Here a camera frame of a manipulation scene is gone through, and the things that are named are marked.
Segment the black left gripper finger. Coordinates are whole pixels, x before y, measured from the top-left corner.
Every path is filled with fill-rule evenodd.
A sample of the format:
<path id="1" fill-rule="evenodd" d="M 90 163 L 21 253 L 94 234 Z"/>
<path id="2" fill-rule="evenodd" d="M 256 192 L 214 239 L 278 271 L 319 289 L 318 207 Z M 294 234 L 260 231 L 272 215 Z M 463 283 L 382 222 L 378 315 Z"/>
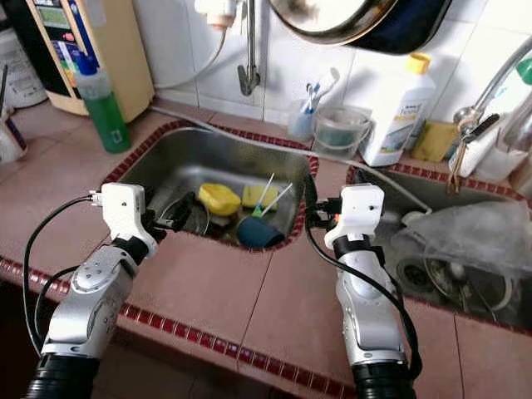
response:
<path id="1" fill-rule="evenodd" d="M 178 200 L 167 205 L 157 213 L 157 218 L 187 218 L 194 205 L 194 194 L 185 193 Z"/>
<path id="2" fill-rule="evenodd" d="M 189 234 L 187 224 L 190 223 L 190 218 L 178 219 L 159 219 L 156 221 L 156 243 L 162 244 L 168 237 L 180 236 L 182 234 Z"/>

